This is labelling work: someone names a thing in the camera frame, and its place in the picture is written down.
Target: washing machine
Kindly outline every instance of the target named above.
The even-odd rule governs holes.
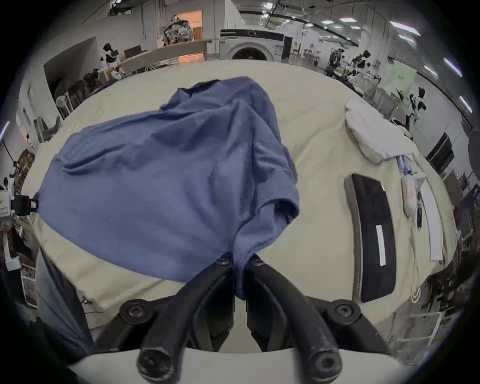
[[[283,34],[254,29],[221,29],[220,60],[282,60]]]

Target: doorway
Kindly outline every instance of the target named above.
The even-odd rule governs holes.
[[[290,58],[290,51],[292,49],[292,39],[293,39],[292,37],[284,36],[282,59]]]
[[[179,13],[179,19],[187,20],[193,33],[193,40],[202,40],[202,11],[192,11],[186,13]],[[184,55],[178,58],[179,64],[193,63],[204,61],[203,53],[193,53],[191,55]]]

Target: black pad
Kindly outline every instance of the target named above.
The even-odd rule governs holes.
[[[395,288],[392,215],[385,190],[378,180],[352,173],[345,179],[345,189],[355,237],[353,299],[366,303],[389,295]]]

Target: sticker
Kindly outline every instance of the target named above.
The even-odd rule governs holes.
[[[384,231],[381,225],[377,225],[377,238],[378,238],[378,253],[380,254],[380,267],[387,264],[385,260],[385,243],[384,243]]]

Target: white folded cloth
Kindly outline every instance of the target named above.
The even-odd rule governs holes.
[[[380,163],[398,155],[412,155],[415,162],[419,163],[417,146],[376,109],[358,98],[351,99],[346,107],[347,126],[368,159]]]

